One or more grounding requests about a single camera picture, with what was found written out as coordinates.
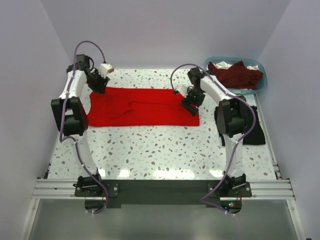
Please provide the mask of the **red t shirt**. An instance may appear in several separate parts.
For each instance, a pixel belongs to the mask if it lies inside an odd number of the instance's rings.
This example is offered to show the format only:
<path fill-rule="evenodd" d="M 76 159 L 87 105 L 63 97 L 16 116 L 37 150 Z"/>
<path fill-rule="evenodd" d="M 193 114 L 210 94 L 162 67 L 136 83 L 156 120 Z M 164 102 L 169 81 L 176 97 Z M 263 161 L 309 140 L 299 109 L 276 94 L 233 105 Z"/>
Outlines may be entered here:
<path fill-rule="evenodd" d="M 90 94 L 91 127 L 190 126 L 200 117 L 181 106 L 183 97 L 170 89 L 106 87 Z"/>

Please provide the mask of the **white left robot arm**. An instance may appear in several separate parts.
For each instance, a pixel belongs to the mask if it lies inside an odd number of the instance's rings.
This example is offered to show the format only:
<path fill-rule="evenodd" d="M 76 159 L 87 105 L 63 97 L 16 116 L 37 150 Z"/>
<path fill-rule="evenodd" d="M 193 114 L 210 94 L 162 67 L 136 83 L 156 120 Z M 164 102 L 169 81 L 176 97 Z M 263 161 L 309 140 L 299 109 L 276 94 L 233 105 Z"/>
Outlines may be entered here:
<path fill-rule="evenodd" d="M 75 63 L 66 70 L 67 81 L 62 94 L 50 103 L 60 142 L 70 140 L 75 148 L 79 176 L 73 186 L 77 197 L 100 197 L 107 192 L 90 151 L 87 138 L 89 120 L 81 94 L 84 86 L 94 93 L 104 94 L 110 80 L 108 75 L 113 71 L 114 67 L 107 62 L 95 67 L 91 57 L 77 55 Z"/>

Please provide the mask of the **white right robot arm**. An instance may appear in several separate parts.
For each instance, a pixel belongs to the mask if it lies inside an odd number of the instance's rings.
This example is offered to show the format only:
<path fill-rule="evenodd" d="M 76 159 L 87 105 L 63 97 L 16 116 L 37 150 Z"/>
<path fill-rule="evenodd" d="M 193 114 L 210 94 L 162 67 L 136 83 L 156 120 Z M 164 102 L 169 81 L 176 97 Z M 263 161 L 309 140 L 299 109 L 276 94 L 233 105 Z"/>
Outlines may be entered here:
<path fill-rule="evenodd" d="M 181 105 L 195 116 L 208 95 L 218 105 L 216 125 L 223 135 L 226 153 L 226 169 L 219 183 L 206 195 L 223 191 L 227 196 L 235 196 L 247 183 L 243 164 L 243 139 L 256 124 L 256 115 L 244 96 L 236 96 L 227 90 L 208 71 L 191 68 L 188 78 L 190 87 L 182 85 L 178 92 L 183 96 Z"/>

